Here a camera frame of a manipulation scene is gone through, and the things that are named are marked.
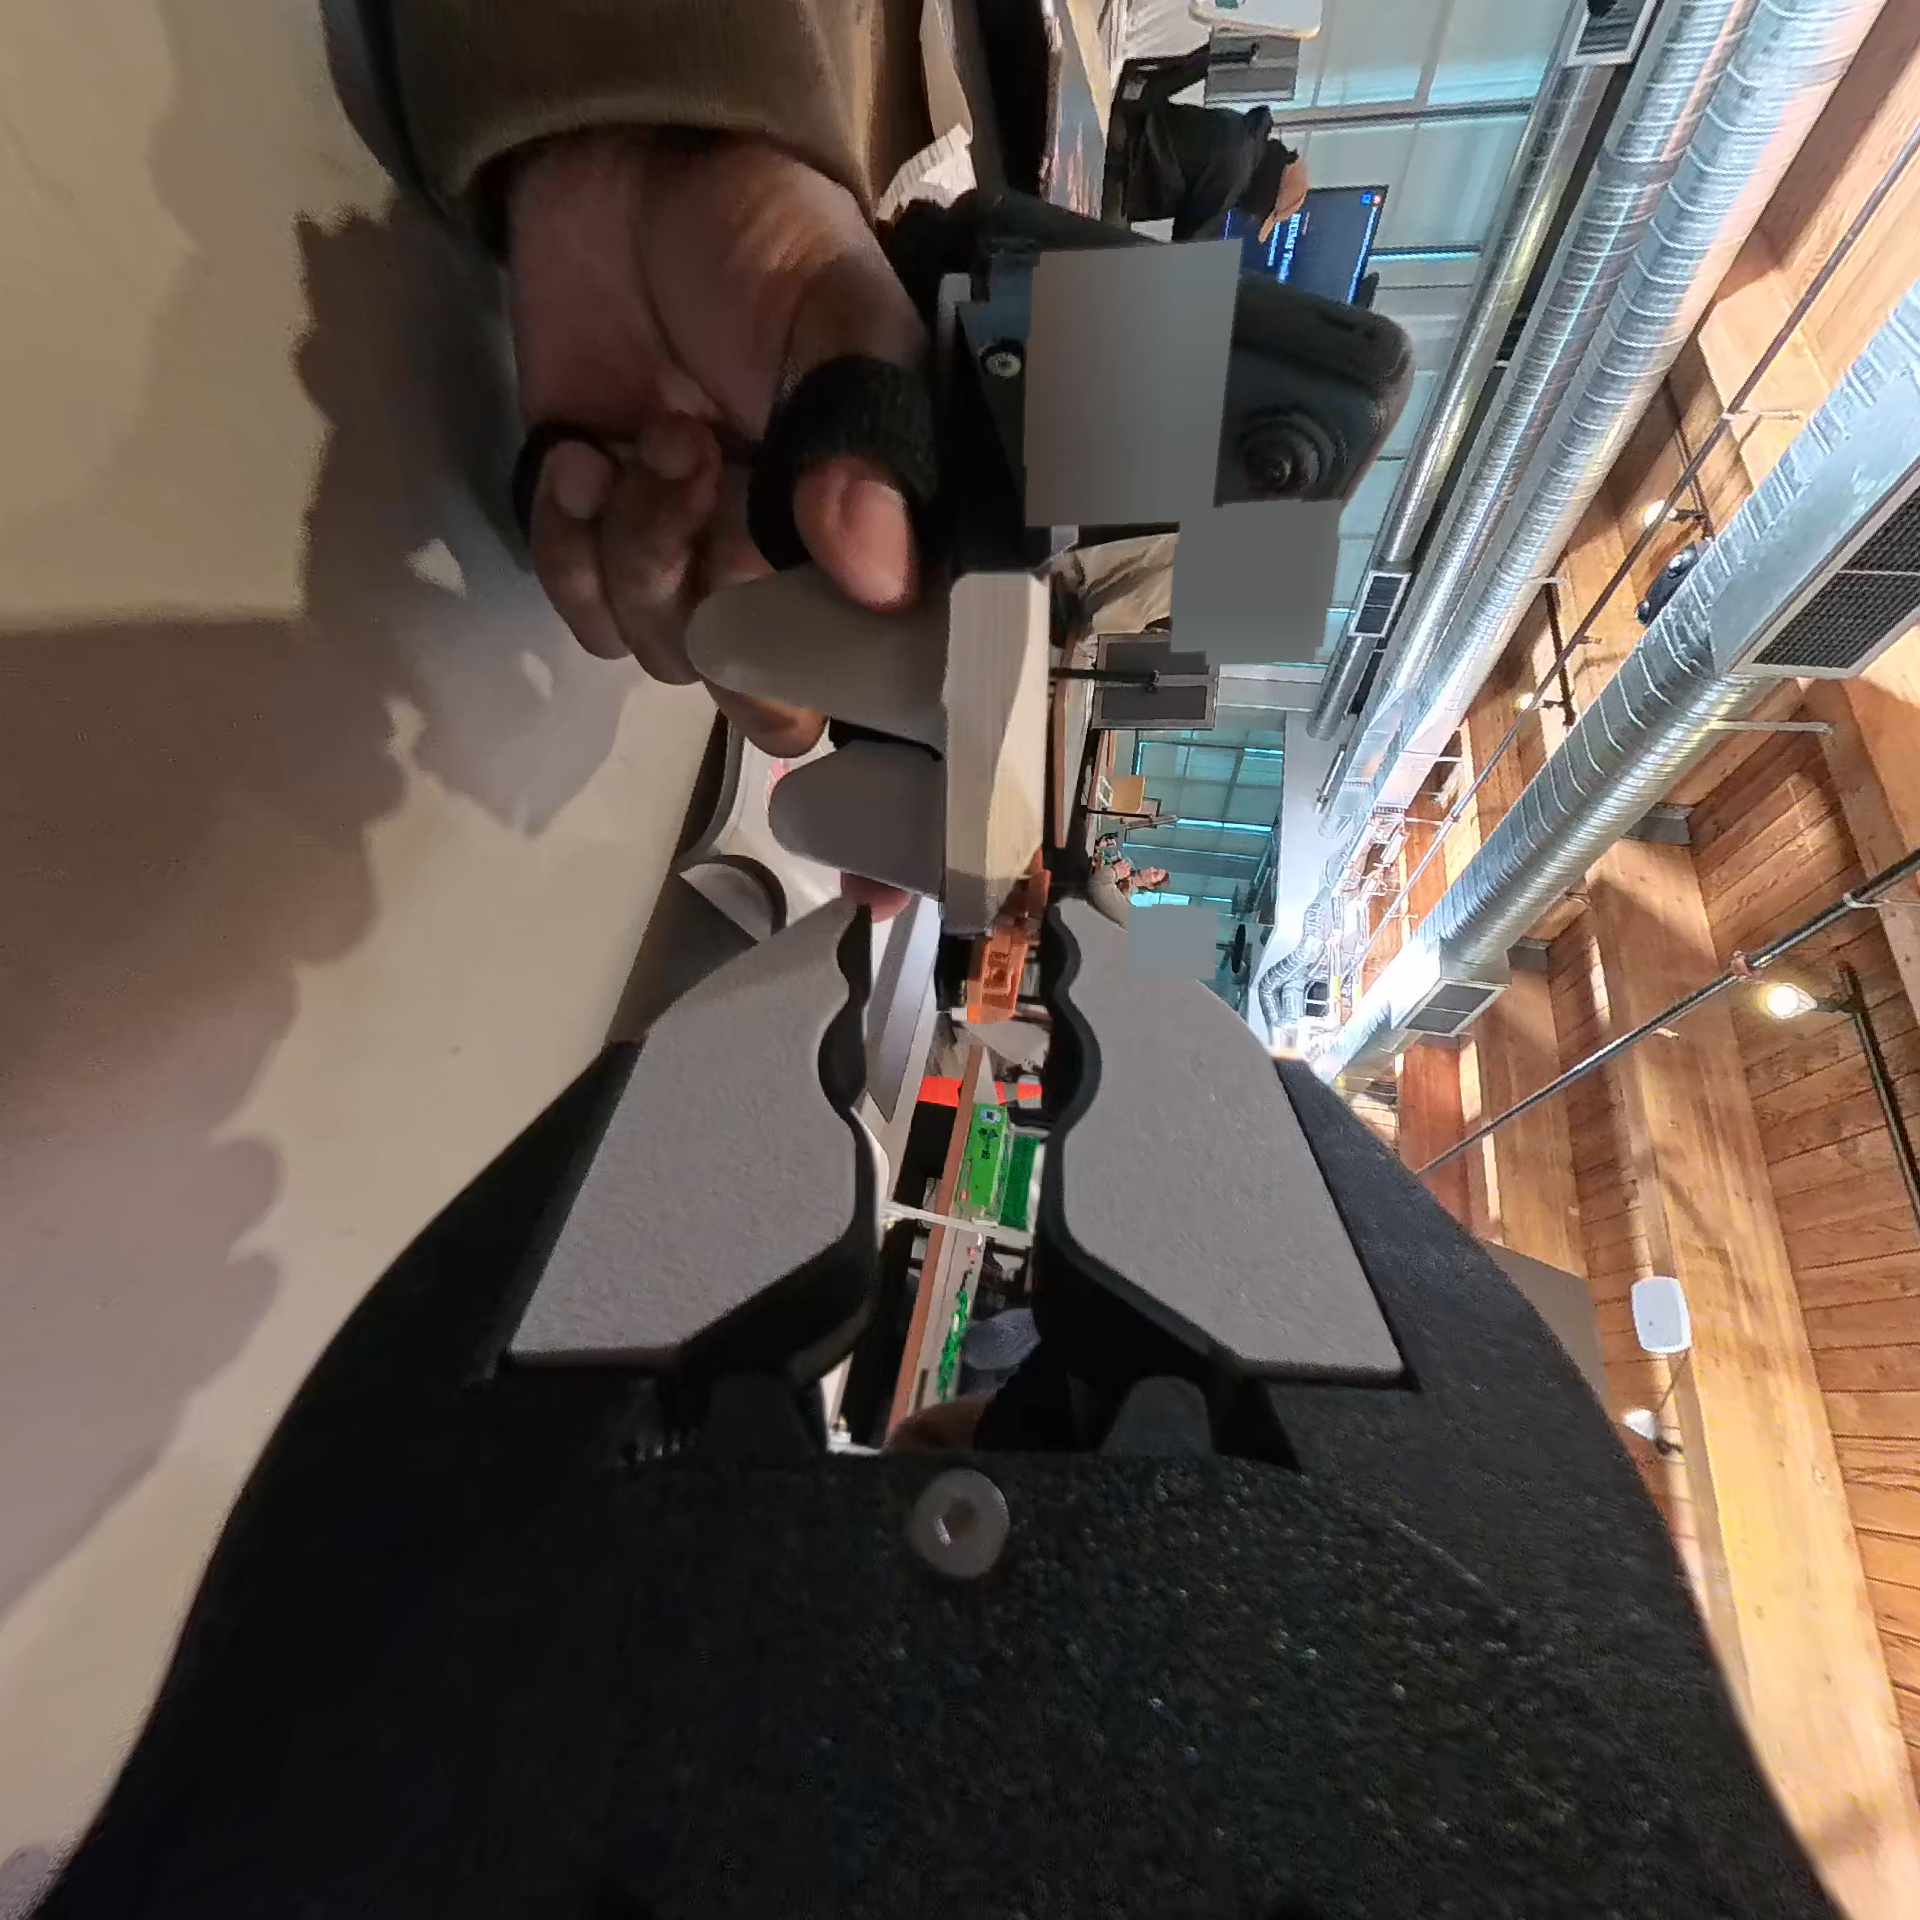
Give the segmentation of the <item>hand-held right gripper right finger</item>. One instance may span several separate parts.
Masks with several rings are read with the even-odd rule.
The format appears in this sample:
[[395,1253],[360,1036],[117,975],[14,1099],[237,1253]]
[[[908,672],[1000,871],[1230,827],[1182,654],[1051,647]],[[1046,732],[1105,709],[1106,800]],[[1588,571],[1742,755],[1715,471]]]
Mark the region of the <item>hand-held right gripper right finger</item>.
[[1040,1243],[1055,1316],[1106,1301],[1274,1385],[1395,1385],[1402,1356],[1277,1059],[1194,976],[1128,963],[1128,925],[1061,901],[1046,985],[1064,1113]]

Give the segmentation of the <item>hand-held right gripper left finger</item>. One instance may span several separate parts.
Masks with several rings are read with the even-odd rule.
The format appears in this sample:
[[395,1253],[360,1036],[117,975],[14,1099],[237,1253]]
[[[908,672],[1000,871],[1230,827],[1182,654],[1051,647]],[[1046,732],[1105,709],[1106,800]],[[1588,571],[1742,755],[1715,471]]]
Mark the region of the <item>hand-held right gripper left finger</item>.
[[508,1356],[591,1366],[837,1366],[877,1265],[864,1007],[872,918],[788,922],[646,1030]]

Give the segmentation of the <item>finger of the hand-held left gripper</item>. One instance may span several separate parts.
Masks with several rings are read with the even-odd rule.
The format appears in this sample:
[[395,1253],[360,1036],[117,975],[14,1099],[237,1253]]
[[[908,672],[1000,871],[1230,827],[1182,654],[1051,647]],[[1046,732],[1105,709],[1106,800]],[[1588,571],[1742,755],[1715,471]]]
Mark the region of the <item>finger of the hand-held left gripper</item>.
[[947,933],[984,933],[1046,848],[1048,591],[960,574],[947,594]]

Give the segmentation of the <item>brown toy brick assembly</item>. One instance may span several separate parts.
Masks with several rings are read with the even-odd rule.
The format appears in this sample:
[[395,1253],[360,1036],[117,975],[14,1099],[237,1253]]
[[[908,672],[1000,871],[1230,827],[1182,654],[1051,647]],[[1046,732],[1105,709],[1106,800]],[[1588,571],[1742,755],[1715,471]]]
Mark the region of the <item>brown toy brick assembly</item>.
[[1022,976],[1035,952],[1048,905],[1048,871],[1035,852],[1005,893],[992,925],[972,943],[966,975],[966,1019],[1014,1019],[1022,1006]]

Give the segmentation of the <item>green crate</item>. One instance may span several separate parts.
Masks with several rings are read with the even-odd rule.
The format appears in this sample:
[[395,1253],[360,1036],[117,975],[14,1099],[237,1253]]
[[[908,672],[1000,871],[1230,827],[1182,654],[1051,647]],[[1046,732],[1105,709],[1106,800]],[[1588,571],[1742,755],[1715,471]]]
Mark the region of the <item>green crate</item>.
[[1022,1113],[977,1105],[954,1182],[954,1216],[1030,1234],[1046,1172],[1046,1132]]

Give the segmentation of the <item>blue wall screen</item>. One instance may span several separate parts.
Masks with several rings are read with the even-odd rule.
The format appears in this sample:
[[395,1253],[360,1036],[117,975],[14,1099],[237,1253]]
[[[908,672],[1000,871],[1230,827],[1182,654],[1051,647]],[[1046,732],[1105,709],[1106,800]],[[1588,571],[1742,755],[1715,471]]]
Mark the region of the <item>blue wall screen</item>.
[[1369,303],[1370,240],[1389,207],[1389,185],[1322,185],[1309,190],[1268,236],[1263,222],[1230,207],[1220,236],[1240,247],[1240,272],[1264,276],[1291,290]]

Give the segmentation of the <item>silver air duct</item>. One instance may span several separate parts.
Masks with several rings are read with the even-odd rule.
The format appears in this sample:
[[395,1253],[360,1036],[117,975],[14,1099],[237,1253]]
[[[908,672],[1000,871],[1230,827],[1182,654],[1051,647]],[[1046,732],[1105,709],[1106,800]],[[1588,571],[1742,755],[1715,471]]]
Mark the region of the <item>silver air duct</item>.
[[1470,394],[1431,413],[1402,459],[1391,517],[1370,546],[1414,599],[1391,628],[1398,654],[1360,709],[1360,732],[1402,725],[1418,737],[1431,705],[1457,695],[1477,641],[1517,611],[1521,562],[1569,533],[1592,498],[1598,465],[1615,446],[1620,402],[1604,383],[1623,369],[1644,398],[1667,369],[1680,318],[1698,310],[1707,264],[1722,260],[1738,193],[1759,166],[1786,159],[1885,2],[1667,2],[1658,43],[1636,67],[1607,138],[1598,145],[1557,247],[1544,223],[1578,145],[1598,122],[1592,67],[1562,57],[1521,143],[1521,193],[1483,251],[1475,324],[1454,349],[1464,375],[1485,375],[1504,333],[1499,303],[1517,303],[1527,264],[1550,260],[1531,324],[1483,432]]
[[1353,1015],[1326,1078],[1465,1030],[1504,950],[1774,679],[1851,679],[1916,621],[1916,289],[1684,574]]

